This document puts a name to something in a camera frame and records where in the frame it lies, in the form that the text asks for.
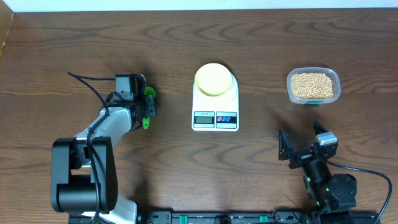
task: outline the wood grain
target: wood grain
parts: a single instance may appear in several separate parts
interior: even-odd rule
[[[240,130],[190,127],[192,85],[205,63],[227,65],[239,82]],[[159,115],[114,149],[120,192],[144,208],[273,210],[313,205],[300,169],[277,160],[276,132],[313,141],[319,119],[340,140],[332,161],[373,169],[398,184],[396,9],[69,12],[15,16],[0,61],[0,223],[66,223],[50,205],[51,145],[98,115],[95,95],[66,74],[143,73]],[[290,103],[286,76],[330,67],[338,101]],[[103,95],[112,82],[91,82]],[[379,211],[383,179],[358,180],[357,210]],[[382,217],[395,223],[397,191]]]

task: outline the kitchen scale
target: kitchen scale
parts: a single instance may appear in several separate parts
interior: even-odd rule
[[[192,98],[193,130],[239,129],[238,82],[223,65],[210,63],[197,71]]]

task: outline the white wall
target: white wall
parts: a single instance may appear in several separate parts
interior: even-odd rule
[[[14,12],[398,7],[398,0],[3,0]]]

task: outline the tabletop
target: tabletop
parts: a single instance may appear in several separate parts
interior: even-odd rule
[[[191,129],[193,79],[210,62],[238,80],[236,133]],[[52,143],[84,130],[101,106],[67,71],[142,73],[157,92],[150,128],[114,148],[120,194],[149,209],[267,211],[315,204],[303,170],[277,158],[278,129],[308,149],[315,119],[339,139],[331,161],[398,184],[397,62],[397,9],[18,13],[0,60],[0,223],[67,222],[50,204]],[[286,77],[298,67],[333,69],[339,99],[291,103]],[[384,179],[330,169],[356,177],[355,210],[380,210]],[[396,192],[383,223],[396,222]]]

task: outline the clear plastic bin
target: clear plastic bin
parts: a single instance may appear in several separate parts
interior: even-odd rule
[[[301,73],[324,73],[327,77],[331,79],[331,85],[332,85],[332,90],[334,97],[333,98],[328,98],[328,99],[303,99],[299,98],[294,95],[292,91],[292,83],[291,83],[291,78],[295,74],[301,74]],[[286,79],[287,82],[287,93],[289,94],[289,99],[292,103],[298,103],[298,104],[322,104],[322,103],[331,103],[337,100],[337,98],[340,96],[341,93],[341,87],[340,87],[340,80],[338,79],[338,75],[335,71],[333,71],[330,68],[319,68],[319,67],[307,67],[307,68],[296,68],[295,70],[291,71],[289,75],[287,76]]]

